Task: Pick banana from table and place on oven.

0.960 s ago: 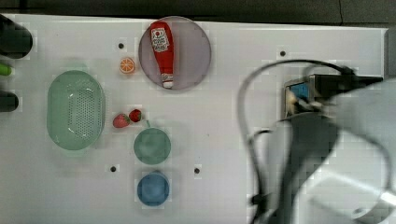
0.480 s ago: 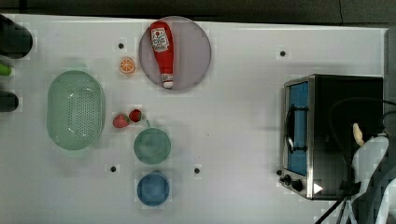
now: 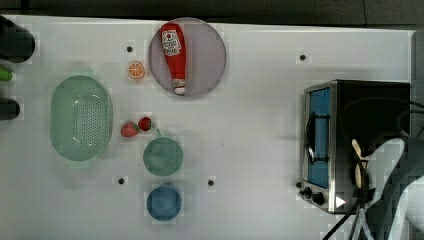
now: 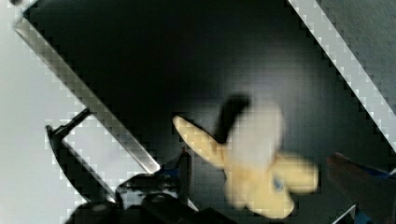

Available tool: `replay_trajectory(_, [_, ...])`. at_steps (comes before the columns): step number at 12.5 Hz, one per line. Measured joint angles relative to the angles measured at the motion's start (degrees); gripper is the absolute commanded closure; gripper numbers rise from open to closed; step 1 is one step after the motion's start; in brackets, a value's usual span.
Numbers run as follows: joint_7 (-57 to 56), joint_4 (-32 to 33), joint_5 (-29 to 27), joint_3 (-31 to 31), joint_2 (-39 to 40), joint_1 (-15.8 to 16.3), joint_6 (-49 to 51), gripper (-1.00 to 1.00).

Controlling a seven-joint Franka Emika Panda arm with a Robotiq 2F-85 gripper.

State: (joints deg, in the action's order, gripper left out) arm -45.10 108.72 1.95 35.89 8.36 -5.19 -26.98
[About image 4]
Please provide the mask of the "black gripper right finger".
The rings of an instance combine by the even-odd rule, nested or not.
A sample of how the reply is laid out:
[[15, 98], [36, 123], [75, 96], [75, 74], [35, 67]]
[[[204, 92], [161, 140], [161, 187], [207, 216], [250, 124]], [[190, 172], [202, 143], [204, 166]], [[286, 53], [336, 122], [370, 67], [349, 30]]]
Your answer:
[[370, 224], [395, 224], [395, 179], [372, 175], [340, 153], [327, 163], [328, 178], [370, 218]]

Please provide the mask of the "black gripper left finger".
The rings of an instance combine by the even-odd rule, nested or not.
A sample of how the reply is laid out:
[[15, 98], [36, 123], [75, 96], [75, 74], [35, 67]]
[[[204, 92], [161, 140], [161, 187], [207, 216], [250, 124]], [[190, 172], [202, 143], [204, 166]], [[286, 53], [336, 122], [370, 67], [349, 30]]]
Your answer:
[[114, 203], [84, 203], [64, 224], [237, 224], [213, 208], [194, 210], [190, 186], [191, 155], [182, 150], [159, 171], [120, 184]]

